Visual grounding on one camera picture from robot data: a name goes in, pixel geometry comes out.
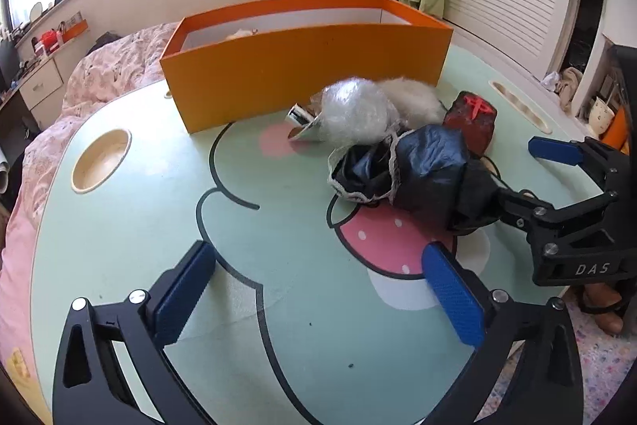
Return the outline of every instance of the pink spot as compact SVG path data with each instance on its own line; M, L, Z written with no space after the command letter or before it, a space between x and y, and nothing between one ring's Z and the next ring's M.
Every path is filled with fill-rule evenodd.
M263 156L272 159L282 159L305 147L306 143L288 140L287 137L292 128L294 127L291 123L284 121L283 123L270 125L263 130L259 136L259 148Z
M410 213L387 201L377 208L361 206L354 218L341 226L341 231L349 246L366 262L392 274L422 274L425 246L440 240L451 249L453 243L450 234L434 236Z

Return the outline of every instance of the light green table surface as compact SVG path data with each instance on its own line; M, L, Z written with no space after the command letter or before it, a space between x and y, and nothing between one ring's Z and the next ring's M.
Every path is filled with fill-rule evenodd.
M528 140L543 134L489 86L494 79L510 85L452 46L438 92L447 106L470 90L498 109L487 153L504 179L557 207L596 194L577 168L529 156ZM112 303L149 288L204 234L228 267L217 269L166 353L217 424L410 425L425 417L472 351L456 338L426 282L414 279L420 276L410 247L422 251L419 240L431 236L390 208L348 219L352 205L330 206L329 148L291 148L282 114L241 121L223 135L222 128L188 135L166 90L165 82L145 87L91 117L53 182L31 301L37 375L47 401L71 301ZM551 137L567 139L534 107L552 127ZM93 192L74 193L71 171L82 151L119 127L133 136L120 167ZM215 140L219 182L258 209L213 189L219 187L211 173ZM401 252L383 263L378 250L384 247ZM543 304L561 291L532 284L524 235L500 223L460 239L458 255L488 288L504 288L516 300ZM140 407L156 417L125 348L117 352Z

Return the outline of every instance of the orange object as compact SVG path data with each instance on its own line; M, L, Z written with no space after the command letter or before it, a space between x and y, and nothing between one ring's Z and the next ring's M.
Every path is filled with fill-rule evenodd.
M53 44L57 44L57 33L54 29L45 31L40 37L40 42L42 42L42 45L46 49L47 53L49 53L51 51L51 48L53 47Z
M623 107L620 107L619 111L617 111L617 116L615 116L610 127L608 127L608 130L604 134L601 142L619 150L622 148L627 137L628 124L626 123L626 114Z
M225 40L239 29L258 32ZM435 85L452 32L394 0L261 0L187 17L160 63L192 133L305 103L351 76Z
M62 33L62 40L64 42L68 42L71 39L74 39L75 37L84 33L84 31L86 31L87 29L88 23L85 20L78 22L76 25L71 26L64 33Z

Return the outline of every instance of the bed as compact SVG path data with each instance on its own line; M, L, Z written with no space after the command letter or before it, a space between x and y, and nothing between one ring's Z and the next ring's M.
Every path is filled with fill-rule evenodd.
M6 233L0 271L0 360L34 411L51 423L42 397L31 341L31 279L37 230L49 188L66 145L84 121L108 102L164 79L159 58L176 28L143 29L105 45L82 60L72 73L58 120L27 149L22 188ZM448 60L462 50L451 48ZM61 284L68 280L60 278ZM637 346L601 332L567 298L582 360L584 423L591 423L617 391L637 356ZM515 369L511 358L482 415L497 408Z

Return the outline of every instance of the drawer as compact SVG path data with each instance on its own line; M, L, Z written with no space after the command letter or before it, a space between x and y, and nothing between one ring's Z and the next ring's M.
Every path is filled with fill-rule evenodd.
M40 130L48 129L51 125L53 125L53 123L55 123L55 120L58 119L62 112L64 94L66 94L65 87L59 87L55 90L55 92L33 107L31 114L37 121L37 125Z
M29 110L62 86L62 78L53 60L40 67L22 87L20 95Z

